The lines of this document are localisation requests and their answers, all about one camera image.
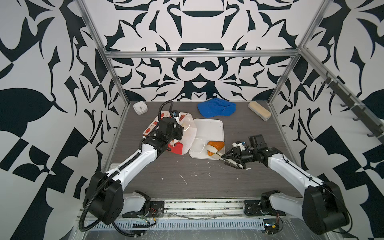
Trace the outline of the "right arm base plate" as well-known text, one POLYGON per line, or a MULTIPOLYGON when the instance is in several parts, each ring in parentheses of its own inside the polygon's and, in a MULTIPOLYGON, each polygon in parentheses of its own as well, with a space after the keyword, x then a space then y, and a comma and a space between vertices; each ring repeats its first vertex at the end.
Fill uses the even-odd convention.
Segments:
POLYGON ((272 208, 269 200, 245 200, 244 213, 248 217, 261 217, 261 216, 286 216, 285 212, 277 211, 272 208))

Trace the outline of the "white red paper bag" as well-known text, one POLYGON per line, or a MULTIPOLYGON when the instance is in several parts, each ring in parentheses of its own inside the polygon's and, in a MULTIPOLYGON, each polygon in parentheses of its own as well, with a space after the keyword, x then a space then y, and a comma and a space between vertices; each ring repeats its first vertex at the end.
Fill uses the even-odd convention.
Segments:
MULTIPOLYGON (((170 117, 169 111, 161 112, 161 119, 163 117, 170 117)), ((190 113, 181 112, 179 124, 184 128, 183 129, 183 137, 182 140, 173 140, 168 147, 171 149, 171 153, 177 155, 185 155, 192 147, 193 142, 197 136, 197 124, 193 116, 190 113)), ((158 124, 158 117, 156 117, 152 123, 147 127, 147 129, 143 132, 143 136, 147 137, 147 135, 153 130, 153 128, 158 124)))

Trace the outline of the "metal white-tipped tongs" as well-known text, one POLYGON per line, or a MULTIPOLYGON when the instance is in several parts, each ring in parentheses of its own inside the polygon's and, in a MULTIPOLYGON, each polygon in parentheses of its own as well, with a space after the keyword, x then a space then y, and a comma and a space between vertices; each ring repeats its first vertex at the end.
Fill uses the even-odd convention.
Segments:
POLYGON ((242 165, 236 163, 234 160, 231 159, 225 159, 222 157, 223 154, 221 154, 214 146, 206 145, 207 154, 209 157, 221 160, 225 163, 225 165, 230 166, 232 168, 236 169, 242 169, 242 165))

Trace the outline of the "orange fake baguette bread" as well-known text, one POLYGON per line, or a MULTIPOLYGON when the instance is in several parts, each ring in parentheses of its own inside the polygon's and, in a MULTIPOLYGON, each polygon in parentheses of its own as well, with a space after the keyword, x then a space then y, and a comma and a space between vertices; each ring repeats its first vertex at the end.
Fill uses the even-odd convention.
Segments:
POLYGON ((222 141, 209 141, 206 145, 207 154, 210 157, 214 155, 221 156, 224 148, 225 143, 222 141))

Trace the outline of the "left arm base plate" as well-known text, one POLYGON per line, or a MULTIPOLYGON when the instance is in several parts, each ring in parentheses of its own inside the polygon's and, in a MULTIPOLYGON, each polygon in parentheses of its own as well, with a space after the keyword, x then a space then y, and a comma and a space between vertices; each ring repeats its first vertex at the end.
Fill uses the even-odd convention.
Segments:
POLYGON ((165 202, 164 201, 147 201, 138 212, 127 212, 122 214, 123 218, 138 218, 140 216, 148 218, 157 218, 164 215, 165 202))

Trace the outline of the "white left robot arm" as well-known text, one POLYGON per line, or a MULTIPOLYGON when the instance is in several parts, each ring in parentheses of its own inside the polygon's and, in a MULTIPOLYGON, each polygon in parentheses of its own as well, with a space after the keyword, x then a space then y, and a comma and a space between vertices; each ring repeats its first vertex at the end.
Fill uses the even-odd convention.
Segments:
POLYGON ((180 141, 184 128, 179 117, 163 117, 155 129, 139 143, 139 149, 124 162, 106 173, 96 172, 86 189, 79 229, 88 231, 102 222, 112 224, 123 212, 127 212, 123 191, 131 180, 148 164, 168 149, 173 141, 180 141))

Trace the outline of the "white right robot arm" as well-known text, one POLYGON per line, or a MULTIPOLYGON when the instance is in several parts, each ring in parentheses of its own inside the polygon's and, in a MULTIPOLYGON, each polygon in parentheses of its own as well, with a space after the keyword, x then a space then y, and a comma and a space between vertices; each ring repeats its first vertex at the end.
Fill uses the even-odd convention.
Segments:
POLYGON ((238 170, 244 170, 247 163, 261 163, 288 181, 302 198, 294 198, 277 190, 265 192, 258 207, 246 207, 246 215, 277 215, 284 212, 304 221, 317 235, 337 232, 341 227, 353 225, 337 184, 324 182, 305 172, 283 152, 268 147, 262 135, 250 136, 249 141, 248 145, 240 141, 233 143, 232 149, 220 156, 221 160, 238 170))

